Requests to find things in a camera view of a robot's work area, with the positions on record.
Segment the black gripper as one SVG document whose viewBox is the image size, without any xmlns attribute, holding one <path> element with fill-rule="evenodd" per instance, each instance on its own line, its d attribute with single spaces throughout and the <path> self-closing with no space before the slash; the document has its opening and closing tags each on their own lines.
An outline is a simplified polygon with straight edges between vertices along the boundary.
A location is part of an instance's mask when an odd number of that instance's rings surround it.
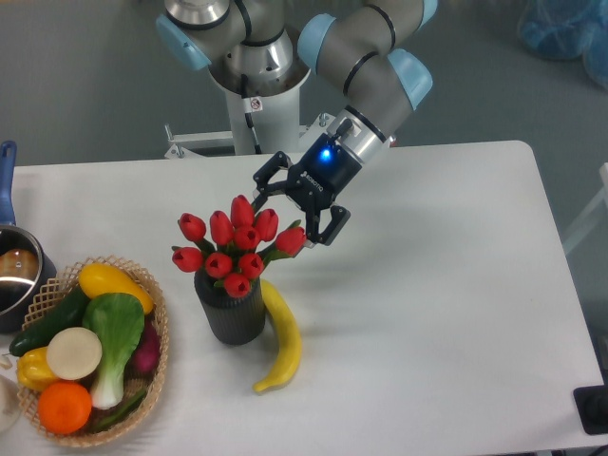
<svg viewBox="0 0 608 456">
<path fill-rule="evenodd" d="M 298 161 L 278 151 L 255 172 L 252 208 L 256 214 L 270 196 L 285 193 L 306 215 L 304 246 L 330 246 L 351 217 L 348 209 L 332 204 L 361 169 L 350 152 L 323 133 Z M 271 182 L 280 171 L 287 171 L 287 180 Z M 328 208 L 330 220 L 320 231 L 320 213 Z"/>
</svg>

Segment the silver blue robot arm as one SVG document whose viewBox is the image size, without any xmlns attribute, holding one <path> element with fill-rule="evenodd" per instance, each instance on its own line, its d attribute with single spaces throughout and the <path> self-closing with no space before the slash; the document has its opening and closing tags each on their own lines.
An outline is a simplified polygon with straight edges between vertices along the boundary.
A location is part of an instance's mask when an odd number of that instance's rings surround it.
<svg viewBox="0 0 608 456">
<path fill-rule="evenodd" d="M 156 29 L 191 70 L 207 69 L 223 90 L 234 148 L 268 154 L 255 173 L 255 208 L 284 195 L 305 216 L 310 244 L 333 242 L 349 219 L 337 196 L 390 145 L 432 86 L 401 43 L 435 13 L 433 1 L 368 1 L 344 19 L 287 25 L 280 1 L 168 1 Z M 299 90 L 310 75 L 347 99 L 297 162 Z"/>
</svg>

